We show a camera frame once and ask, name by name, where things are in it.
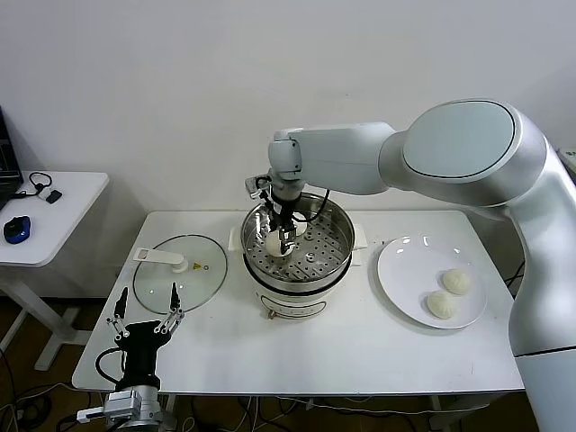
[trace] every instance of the white wall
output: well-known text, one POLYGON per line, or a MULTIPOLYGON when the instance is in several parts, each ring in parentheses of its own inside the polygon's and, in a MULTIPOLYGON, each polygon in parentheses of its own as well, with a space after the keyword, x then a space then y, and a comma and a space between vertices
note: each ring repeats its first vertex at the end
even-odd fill
MULTIPOLYGON (((571 144, 575 12, 560 0, 0 0, 0 105, 23 167, 111 175, 94 246, 118 266, 146 212, 251 206, 243 179, 266 170, 277 129, 399 129, 434 104, 492 96, 571 144)), ((496 255, 502 227, 478 226, 496 255)))

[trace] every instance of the laptop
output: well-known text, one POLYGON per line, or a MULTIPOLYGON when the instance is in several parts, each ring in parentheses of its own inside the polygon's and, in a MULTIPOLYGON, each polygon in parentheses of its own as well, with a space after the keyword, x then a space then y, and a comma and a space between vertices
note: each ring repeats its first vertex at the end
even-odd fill
POLYGON ((10 197, 18 191, 22 183, 22 172, 18 167, 0 107, 0 209, 10 201, 10 197))

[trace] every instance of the white plate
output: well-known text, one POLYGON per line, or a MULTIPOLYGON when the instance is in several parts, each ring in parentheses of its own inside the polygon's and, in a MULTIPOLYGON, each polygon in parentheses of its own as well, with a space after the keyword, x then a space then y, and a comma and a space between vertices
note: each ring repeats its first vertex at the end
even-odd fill
POLYGON ((475 322, 486 308, 482 278, 457 245, 446 245, 435 238, 411 236, 394 240, 378 258, 378 276, 392 302, 416 321, 437 329, 460 329, 475 322), (459 311, 450 319, 430 312, 426 297, 444 290, 442 274, 451 268, 464 270, 472 279, 472 290, 454 295, 459 311))

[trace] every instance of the dumpling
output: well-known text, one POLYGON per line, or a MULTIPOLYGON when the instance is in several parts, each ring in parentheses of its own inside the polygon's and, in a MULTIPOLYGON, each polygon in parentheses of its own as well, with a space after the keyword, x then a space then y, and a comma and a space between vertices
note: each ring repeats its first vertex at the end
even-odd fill
POLYGON ((430 293, 426 298, 426 305, 434 315, 442 320, 448 320, 458 313, 458 304, 446 291, 430 293))
POLYGON ((466 295, 473 288, 470 276, 459 268, 453 268, 442 274, 442 284, 452 294, 466 295))

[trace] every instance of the glass lid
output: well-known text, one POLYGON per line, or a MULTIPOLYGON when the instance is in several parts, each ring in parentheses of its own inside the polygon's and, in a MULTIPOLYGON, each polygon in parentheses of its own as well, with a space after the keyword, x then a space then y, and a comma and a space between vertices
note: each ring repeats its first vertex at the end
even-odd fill
POLYGON ((224 250, 205 236, 172 237, 154 249, 142 249, 138 253, 150 261, 139 259, 133 280, 134 293, 142 306, 155 313, 169 312, 173 283, 184 312, 202 306, 220 289, 228 271, 224 250), (170 259, 164 259, 165 263, 154 262, 163 260, 155 251, 170 252, 167 255, 170 259), (184 261, 174 265, 179 256, 184 257, 184 261))

